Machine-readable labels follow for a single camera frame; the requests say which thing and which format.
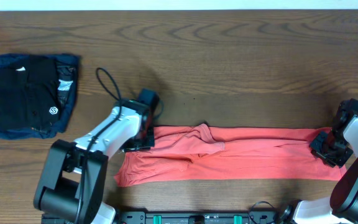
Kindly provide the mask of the red printed t-shirt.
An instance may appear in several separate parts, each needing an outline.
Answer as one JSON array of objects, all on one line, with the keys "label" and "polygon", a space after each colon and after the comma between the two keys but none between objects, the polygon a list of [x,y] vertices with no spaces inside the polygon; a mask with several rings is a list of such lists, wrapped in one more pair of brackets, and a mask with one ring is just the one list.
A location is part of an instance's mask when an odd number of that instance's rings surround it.
[{"label": "red printed t-shirt", "polygon": [[147,182],[226,179],[338,181],[346,168],[315,158],[320,129],[159,126],[155,146],[129,152],[115,175],[120,187]]}]

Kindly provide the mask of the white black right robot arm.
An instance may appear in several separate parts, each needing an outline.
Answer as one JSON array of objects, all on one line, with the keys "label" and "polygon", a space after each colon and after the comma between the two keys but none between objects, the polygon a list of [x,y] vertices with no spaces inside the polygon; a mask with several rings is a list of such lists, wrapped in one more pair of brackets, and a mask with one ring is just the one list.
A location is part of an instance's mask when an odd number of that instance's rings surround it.
[{"label": "white black right robot arm", "polygon": [[288,208],[283,223],[358,223],[358,100],[339,105],[330,132],[319,133],[311,142],[312,155],[330,167],[344,167],[351,156],[356,159],[340,178],[330,197],[301,200]]}]

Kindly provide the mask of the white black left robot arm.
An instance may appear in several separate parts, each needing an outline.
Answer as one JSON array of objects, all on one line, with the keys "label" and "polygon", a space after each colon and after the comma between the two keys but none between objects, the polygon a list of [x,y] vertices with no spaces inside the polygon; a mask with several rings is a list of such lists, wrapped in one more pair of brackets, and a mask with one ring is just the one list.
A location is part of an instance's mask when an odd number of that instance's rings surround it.
[{"label": "white black left robot arm", "polygon": [[108,160],[120,149],[147,147],[158,100],[123,100],[109,116],[73,142],[57,140],[48,152],[33,205],[70,223],[111,223],[104,205]]}]

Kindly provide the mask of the folded navy blue garment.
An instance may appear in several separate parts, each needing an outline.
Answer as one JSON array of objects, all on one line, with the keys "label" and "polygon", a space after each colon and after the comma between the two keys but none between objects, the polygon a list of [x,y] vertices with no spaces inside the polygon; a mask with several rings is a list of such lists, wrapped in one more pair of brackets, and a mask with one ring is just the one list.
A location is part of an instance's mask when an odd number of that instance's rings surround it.
[{"label": "folded navy blue garment", "polygon": [[57,133],[66,130],[68,122],[76,102],[76,90],[78,84],[78,67],[80,59],[70,54],[52,54],[52,55],[29,55],[29,54],[4,54],[0,55],[0,68],[6,67],[21,59],[38,56],[46,57],[55,61],[59,86],[57,88],[59,120],[52,125],[48,131],[38,131],[31,128],[20,129],[2,129],[0,127],[1,139],[27,139],[27,138],[54,138]]}]

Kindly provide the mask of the folded black polo shirt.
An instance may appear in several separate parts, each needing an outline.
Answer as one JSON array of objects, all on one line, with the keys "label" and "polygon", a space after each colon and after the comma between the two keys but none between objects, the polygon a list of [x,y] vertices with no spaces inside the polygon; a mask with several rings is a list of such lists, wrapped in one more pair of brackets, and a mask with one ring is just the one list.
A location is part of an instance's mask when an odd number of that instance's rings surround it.
[{"label": "folded black polo shirt", "polygon": [[0,68],[0,127],[48,131],[59,120],[55,61],[31,56]]}]

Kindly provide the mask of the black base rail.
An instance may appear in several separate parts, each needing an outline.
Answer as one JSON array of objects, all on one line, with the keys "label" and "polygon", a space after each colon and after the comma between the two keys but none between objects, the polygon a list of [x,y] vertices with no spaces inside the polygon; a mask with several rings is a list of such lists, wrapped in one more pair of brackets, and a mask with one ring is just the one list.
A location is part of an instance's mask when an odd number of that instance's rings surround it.
[{"label": "black base rail", "polygon": [[250,212],[231,213],[148,213],[121,212],[115,217],[115,224],[271,224],[291,223],[293,206],[283,212],[274,208],[251,208]]}]

